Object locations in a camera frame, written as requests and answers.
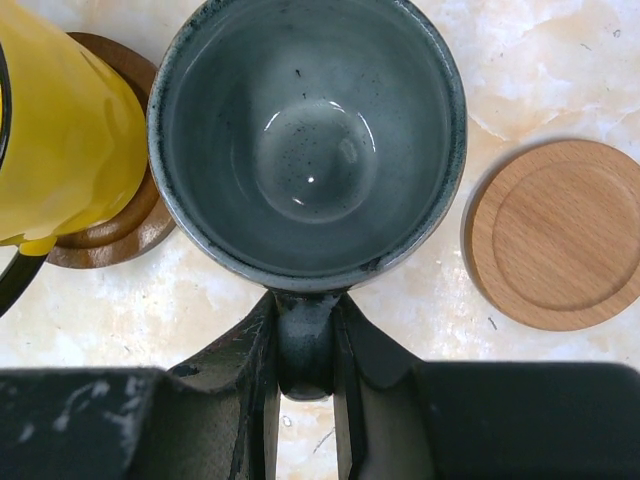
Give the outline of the dark brown coaster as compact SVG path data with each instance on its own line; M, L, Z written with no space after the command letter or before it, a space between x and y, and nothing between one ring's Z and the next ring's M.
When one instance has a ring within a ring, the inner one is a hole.
M76 42L110 65L147 107L157 67L142 55L106 37L71 32ZM47 262L63 268L95 269L134 259L160 244L175 222L161 199L150 171L138 191L113 219L58 239Z

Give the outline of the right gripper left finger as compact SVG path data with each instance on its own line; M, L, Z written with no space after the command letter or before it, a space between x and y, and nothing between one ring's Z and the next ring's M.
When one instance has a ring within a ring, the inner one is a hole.
M237 325L169 373L181 392L181 479L273 479L280 391L275 297L264 294Z

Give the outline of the yellow glass mug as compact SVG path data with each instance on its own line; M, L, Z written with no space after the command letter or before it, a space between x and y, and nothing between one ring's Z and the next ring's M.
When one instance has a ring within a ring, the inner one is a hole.
M7 312L61 236L104 223L147 169L143 109L127 82L15 1L1 4L1 275Z

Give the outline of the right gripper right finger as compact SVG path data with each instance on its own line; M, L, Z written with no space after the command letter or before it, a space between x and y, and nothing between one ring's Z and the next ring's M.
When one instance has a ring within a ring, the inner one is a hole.
M371 323L347 294L332 322L339 477L433 479L414 378L420 359Z

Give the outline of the grey ceramic mug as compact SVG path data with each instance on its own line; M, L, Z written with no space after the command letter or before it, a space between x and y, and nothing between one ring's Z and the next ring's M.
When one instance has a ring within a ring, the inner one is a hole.
M409 1L207 1L153 83L147 139L180 228L285 308L282 392L333 391L316 305L411 255L455 197L461 75Z

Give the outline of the light brown coaster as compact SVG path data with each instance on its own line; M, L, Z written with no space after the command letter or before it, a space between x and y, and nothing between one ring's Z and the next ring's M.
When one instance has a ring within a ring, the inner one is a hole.
M601 324L639 298L639 164L588 140L532 147L479 186L463 239L471 279L505 316Z

